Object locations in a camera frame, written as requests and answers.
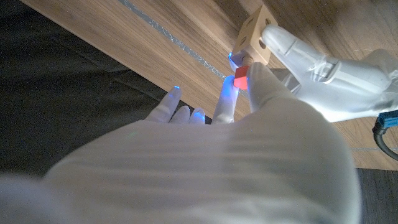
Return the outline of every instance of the wooden table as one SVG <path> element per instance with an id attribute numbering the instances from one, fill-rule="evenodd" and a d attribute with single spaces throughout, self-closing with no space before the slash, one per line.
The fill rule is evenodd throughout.
<path id="1" fill-rule="evenodd" d="M 384 48 L 398 57 L 396 1 L 253 0 L 22 0 L 123 65 L 165 90 L 180 85 L 182 100 L 213 112 L 222 76 L 241 24 L 261 4 L 280 26 L 318 50 L 338 58 L 362 59 Z M 283 68 L 274 57 L 271 68 Z M 249 113 L 239 96 L 236 120 Z M 335 123 L 353 149 L 357 167 L 398 170 L 398 162 L 373 141 L 375 118 Z M 384 137 L 398 147 L 398 131 Z"/>

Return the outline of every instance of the white plastic hand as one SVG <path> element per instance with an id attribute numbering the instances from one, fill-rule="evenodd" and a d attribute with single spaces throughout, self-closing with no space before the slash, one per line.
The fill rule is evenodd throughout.
<path id="1" fill-rule="evenodd" d="M 330 122 L 398 109 L 398 60 L 375 50 L 362 61 L 327 57 L 281 27 L 269 25 L 264 43 L 292 73 L 283 81 Z"/>
<path id="2" fill-rule="evenodd" d="M 179 86 L 173 87 L 162 99 L 158 106 L 153 109 L 146 121 L 155 121 L 159 123 L 174 124 L 204 124 L 205 112 L 201 108 L 193 110 L 192 115 L 188 106 L 182 106 L 173 116 L 175 109 L 181 98 L 181 89 Z"/>

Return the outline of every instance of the white robotic hand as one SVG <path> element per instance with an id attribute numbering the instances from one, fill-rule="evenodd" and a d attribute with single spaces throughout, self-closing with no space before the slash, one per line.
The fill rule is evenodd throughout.
<path id="1" fill-rule="evenodd" d="M 264 29 L 262 39 L 291 72 L 282 83 L 328 121 L 398 109 L 398 60 L 385 50 L 375 50 L 361 61 L 340 60 L 274 25 Z"/>

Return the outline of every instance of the dark floor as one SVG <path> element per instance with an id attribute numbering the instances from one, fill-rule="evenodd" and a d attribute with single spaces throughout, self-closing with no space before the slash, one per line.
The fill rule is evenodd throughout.
<path id="1" fill-rule="evenodd" d="M 43 176 L 79 146 L 144 119 L 165 95 L 19 1 L 0 2 L 0 37 L 3 172 Z M 363 223 L 397 223 L 398 172 L 358 174 Z"/>

